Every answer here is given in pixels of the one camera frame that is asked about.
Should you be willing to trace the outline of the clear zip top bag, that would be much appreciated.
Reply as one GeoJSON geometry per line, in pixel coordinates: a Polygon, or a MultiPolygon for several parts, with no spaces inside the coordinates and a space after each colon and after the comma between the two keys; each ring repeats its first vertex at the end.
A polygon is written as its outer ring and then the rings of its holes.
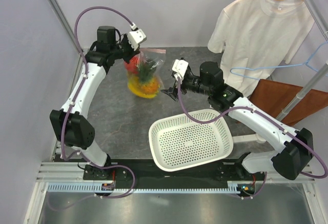
{"type": "Polygon", "coordinates": [[[141,48],[128,64],[124,63],[129,90],[141,98],[156,97],[162,86],[159,69],[165,63],[165,59],[165,49],[141,48]]]}

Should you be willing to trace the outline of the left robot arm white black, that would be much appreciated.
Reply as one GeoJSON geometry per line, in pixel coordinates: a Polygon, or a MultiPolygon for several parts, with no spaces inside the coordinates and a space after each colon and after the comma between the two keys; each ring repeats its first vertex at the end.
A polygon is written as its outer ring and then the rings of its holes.
{"type": "Polygon", "coordinates": [[[84,66],[67,101],[59,110],[52,110],[50,121],[61,144],[61,157],[68,161],[65,148],[73,149],[87,164],[83,167],[84,180],[108,180],[114,172],[111,157],[95,141],[95,129],[87,120],[90,104],[101,82],[118,59],[129,63],[139,53],[146,36],[135,25],[131,31],[120,34],[112,26],[100,26],[97,40],[83,54],[84,66]]]}

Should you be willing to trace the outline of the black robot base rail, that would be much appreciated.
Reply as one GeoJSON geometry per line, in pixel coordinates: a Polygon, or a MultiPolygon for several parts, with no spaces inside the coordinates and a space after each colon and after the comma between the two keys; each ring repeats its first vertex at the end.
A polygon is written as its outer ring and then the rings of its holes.
{"type": "Polygon", "coordinates": [[[83,167],[83,180],[114,181],[115,189],[134,190],[187,190],[226,188],[229,181],[257,183],[264,173],[249,173],[238,159],[224,159],[184,170],[166,172],[152,159],[113,160],[113,169],[83,167]]]}

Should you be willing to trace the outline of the orange toy pineapple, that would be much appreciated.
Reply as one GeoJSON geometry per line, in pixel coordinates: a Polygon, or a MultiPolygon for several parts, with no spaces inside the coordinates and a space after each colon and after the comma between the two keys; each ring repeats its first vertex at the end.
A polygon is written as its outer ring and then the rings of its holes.
{"type": "Polygon", "coordinates": [[[138,97],[155,98],[160,89],[159,78],[156,75],[157,63],[153,60],[138,64],[137,74],[128,74],[128,88],[138,97]]]}

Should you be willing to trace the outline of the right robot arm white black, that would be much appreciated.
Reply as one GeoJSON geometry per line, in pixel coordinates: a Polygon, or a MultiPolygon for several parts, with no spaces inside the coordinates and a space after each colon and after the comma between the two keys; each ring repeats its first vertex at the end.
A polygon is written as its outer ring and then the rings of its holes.
{"type": "Polygon", "coordinates": [[[242,180],[253,173],[275,170],[282,177],[294,180],[312,159],[313,136],[307,129],[296,130],[256,107],[241,92],[225,84],[223,71],[216,62],[200,65],[200,75],[194,75],[189,63],[176,59],[172,66],[175,83],[162,92],[175,101],[188,91],[206,95],[211,108],[227,115],[268,142],[273,150],[244,153],[235,166],[235,175],[242,180]]]}

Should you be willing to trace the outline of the red orange peach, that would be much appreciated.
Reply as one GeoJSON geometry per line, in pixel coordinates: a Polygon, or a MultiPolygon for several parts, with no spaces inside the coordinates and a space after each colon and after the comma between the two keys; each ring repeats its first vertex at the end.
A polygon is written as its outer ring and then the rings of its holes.
{"type": "Polygon", "coordinates": [[[130,74],[138,73],[139,55],[132,57],[129,63],[124,62],[125,69],[130,74]]]}

